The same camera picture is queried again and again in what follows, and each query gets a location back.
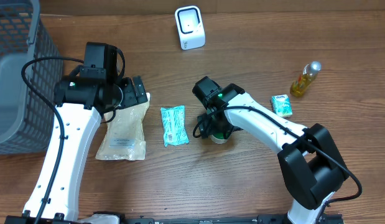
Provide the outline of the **green lid white jar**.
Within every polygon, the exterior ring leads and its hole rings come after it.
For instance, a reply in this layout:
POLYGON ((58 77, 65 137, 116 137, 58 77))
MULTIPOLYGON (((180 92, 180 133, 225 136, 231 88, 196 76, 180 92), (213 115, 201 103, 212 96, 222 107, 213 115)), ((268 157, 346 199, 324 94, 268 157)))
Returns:
POLYGON ((212 134, 210 135, 210 139, 216 144, 224 144, 228 141, 228 138, 224 133, 212 134))

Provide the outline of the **teal tissue pack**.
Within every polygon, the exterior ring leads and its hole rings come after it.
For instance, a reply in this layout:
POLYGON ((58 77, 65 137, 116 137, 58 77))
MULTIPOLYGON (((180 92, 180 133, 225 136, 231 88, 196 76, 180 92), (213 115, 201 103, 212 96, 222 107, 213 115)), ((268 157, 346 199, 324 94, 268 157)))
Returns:
POLYGON ((185 106, 160 109, 164 128, 164 146, 188 144, 189 139, 185 129, 185 106))

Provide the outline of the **white orange snack packet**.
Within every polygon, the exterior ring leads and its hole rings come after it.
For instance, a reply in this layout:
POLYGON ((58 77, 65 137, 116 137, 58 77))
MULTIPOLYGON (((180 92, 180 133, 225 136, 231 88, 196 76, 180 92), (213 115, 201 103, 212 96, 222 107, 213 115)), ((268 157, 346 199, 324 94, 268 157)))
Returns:
POLYGON ((114 119, 107 124, 107 132, 95 158, 101 161, 141 161, 146 157, 146 141, 142 122, 150 106, 140 105, 117 110, 114 119))

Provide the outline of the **small teal packet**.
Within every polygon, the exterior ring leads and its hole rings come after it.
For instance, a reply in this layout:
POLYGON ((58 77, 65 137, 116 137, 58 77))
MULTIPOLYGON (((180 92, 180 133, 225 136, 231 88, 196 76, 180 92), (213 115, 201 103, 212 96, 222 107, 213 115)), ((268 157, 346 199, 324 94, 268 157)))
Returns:
POLYGON ((293 115, 288 95, 272 96, 271 105, 273 112, 282 118, 288 118, 293 115))

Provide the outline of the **yellow oil bottle silver cap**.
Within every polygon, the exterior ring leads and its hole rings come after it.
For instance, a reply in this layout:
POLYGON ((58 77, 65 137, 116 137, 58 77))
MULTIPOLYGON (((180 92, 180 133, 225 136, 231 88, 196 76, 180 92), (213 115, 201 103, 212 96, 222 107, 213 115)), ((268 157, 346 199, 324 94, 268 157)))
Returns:
POLYGON ((298 76, 290 86, 290 94, 295 97, 301 97, 307 91, 310 84, 316 79, 322 69, 322 64, 318 61, 308 63, 302 74, 298 76))

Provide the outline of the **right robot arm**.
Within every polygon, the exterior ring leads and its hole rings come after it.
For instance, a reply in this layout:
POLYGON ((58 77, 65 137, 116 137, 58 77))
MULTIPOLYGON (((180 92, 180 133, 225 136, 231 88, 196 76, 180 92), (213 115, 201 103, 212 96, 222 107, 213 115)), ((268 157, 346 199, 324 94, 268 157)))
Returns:
POLYGON ((258 223, 343 223, 324 210, 349 177, 329 131, 320 124, 307 128, 257 103, 241 87, 222 88, 204 77, 192 90, 205 108, 193 130, 195 138, 225 143, 232 133, 246 131, 278 158, 285 186, 294 201, 285 215, 260 215, 258 223))

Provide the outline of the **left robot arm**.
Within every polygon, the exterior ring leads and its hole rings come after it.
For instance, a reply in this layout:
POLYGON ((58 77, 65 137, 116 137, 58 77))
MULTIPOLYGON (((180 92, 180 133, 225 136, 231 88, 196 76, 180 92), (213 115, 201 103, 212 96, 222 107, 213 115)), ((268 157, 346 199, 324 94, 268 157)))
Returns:
POLYGON ((26 77, 21 77, 54 113, 53 129, 36 186, 19 216, 8 215, 6 223, 78 223, 80 185, 91 142, 101 119, 108 112, 148 101, 139 76, 129 78, 117 71, 123 52, 109 44, 88 42, 78 66, 55 84, 48 100, 26 77))

